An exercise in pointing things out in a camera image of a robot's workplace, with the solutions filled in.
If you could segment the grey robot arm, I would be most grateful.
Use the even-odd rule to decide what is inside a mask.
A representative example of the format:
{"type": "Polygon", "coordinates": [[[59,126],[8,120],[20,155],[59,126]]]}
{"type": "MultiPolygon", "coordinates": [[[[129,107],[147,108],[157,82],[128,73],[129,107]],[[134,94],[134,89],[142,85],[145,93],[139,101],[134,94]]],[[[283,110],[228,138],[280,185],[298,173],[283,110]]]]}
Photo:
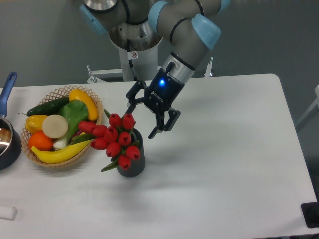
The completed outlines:
{"type": "Polygon", "coordinates": [[[170,131],[180,116],[172,107],[182,88],[218,41],[210,17],[227,0],[86,0],[79,10],[90,29],[109,35],[119,51],[128,112],[144,104],[156,116],[149,135],[170,131]]]}

